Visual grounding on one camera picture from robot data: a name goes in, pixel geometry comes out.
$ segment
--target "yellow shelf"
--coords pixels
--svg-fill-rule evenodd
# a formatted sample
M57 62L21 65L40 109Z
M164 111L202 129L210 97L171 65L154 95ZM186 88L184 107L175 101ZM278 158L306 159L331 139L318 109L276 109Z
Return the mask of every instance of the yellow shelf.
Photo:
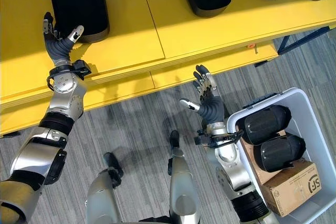
M257 45L258 53L254 48L238 48L229 52L199 58L171 67L151 71L156 89L168 88L195 79L193 72L196 65L204 65L212 73L219 73L244 65L271 60L278 56L272 42L262 42Z
M232 0L206 19L195 16L187 0L106 3L109 37L76 45L70 55L92 69L86 110L190 81L197 63L219 72L272 59L274 47L262 41L336 24L336 0ZM45 113L53 63L41 26L52 9L51 0L0 0L1 134L36 124ZM251 43L258 43L258 54L246 49ZM149 73L152 87L135 88Z
M42 21L52 11L51 0L0 0L1 100L15 101L45 93L53 63L43 39ZM91 64L93 79L146 62L164 59L146 0L106 0L110 34L101 42L77 45L73 61Z
M336 22L336 0L232 0L212 18L187 0L147 0L166 58L225 51Z
M84 109L89 110L105 106L142 95L153 89L154 84L150 73L142 73L122 80L100 84L88 89L83 101ZM49 102L50 98L44 98L2 109L0 135L38 124L43 118Z
M192 73L196 64L204 64L209 67L212 73L217 73L260 60L270 60L274 57L277 57L277 52L272 42L267 42L258 45L258 54L255 54L253 48L235 49L230 53L225 52L211 57L203 57L172 67L153 70L150 73L92 85L84 97L84 110L98 108L188 82L193 79ZM2 107L0 135L38 124L45 114L49 101L50 98L43 98L12 107Z

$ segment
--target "white plastic bin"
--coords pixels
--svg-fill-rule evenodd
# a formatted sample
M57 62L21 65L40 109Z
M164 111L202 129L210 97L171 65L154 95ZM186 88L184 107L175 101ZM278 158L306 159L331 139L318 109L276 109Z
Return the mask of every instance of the white plastic bin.
M307 150L303 157L316 164L322 185L322 189L317 194L308 199L292 213L282 218L276 216L279 222L283 224L310 223L336 203L336 171L307 95L298 88L288 89L281 94L277 94L234 113L228 118L227 129L229 132L236 132L236 122L239 119L272 104L283 105L290 109L292 119L285 131L304 138ZM240 142L238 142L238 148L240 158L261 195L259 186Z

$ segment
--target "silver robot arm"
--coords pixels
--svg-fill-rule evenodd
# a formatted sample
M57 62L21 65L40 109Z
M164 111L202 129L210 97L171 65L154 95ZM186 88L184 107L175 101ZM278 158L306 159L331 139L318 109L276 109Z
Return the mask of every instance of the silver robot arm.
M181 105L197 112L205 121L206 128L198 131L196 144L205 147L207 157L226 196L232 202L244 224L278 224L251 182L240 157L237 141L242 132L228 133L224 122L224 105L214 77L204 66L196 66L194 72L201 104L180 99Z
M53 28L53 18L44 18L46 49L55 64L48 85L54 95L38 127L34 128L17 153L9 179L0 182L0 213L2 224L27 223L31 218L42 188L56 182L67 153L64 148L74 122L83 113L86 86L83 77L90 69L83 61L70 61L69 53L83 33L78 26L60 40Z

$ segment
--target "cardboard box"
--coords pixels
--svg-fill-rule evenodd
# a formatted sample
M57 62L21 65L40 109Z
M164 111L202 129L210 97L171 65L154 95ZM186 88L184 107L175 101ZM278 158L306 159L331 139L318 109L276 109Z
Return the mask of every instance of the cardboard box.
M316 165L300 159L260 186L268 207L283 217L321 190Z
M278 132L280 136L285 135L285 131L279 131ZM256 163L256 160L254 159L254 154L253 154L253 145L248 144L245 142L245 140L242 138L242 146L243 149L246 153L247 159L250 162L250 164L252 164L252 168L253 168L253 173L257 179L257 182L259 184L259 186L263 185L265 182L269 181L271 178L273 178L275 175L277 175L279 172L281 172L280 170L273 172L273 173L269 173L266 172L264 170L262 170Z

